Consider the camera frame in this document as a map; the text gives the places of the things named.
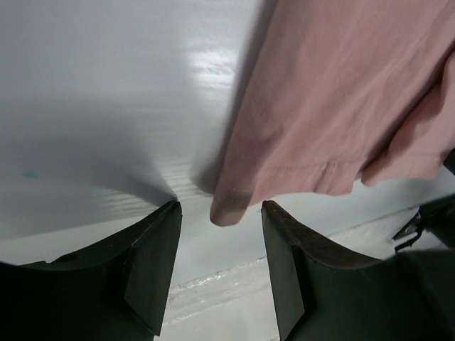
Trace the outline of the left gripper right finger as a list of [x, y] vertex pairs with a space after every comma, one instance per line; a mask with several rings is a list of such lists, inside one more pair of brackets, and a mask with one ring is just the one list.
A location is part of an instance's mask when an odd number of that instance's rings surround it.
[[281, 340], [453, 340], [454, 251], [380, 260], [262, 204]]

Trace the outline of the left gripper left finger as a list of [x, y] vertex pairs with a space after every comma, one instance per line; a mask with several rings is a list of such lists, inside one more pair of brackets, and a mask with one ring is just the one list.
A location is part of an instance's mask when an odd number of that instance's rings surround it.
[[1, 265], [2, 340], [152, 340], [161, 334], [181, 235], [171, 201], [50, 263]]

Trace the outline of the pink printed t-shirt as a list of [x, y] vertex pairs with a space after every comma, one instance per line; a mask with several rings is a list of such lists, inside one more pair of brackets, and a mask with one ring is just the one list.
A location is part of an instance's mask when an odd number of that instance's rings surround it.
[[454, 148], [453, 1], [278, 1], [210, 220], [276, 195], [433, 178]]

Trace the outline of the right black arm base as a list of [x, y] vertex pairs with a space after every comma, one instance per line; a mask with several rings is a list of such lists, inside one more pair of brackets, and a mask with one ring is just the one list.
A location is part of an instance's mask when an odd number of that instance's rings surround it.
[[396, 253], [411, 247], [423, 232], [432, 233], [443, 245], [454, 248], [454, 195], [421, 205], [414, 215], [392, 238], [398, 242]]

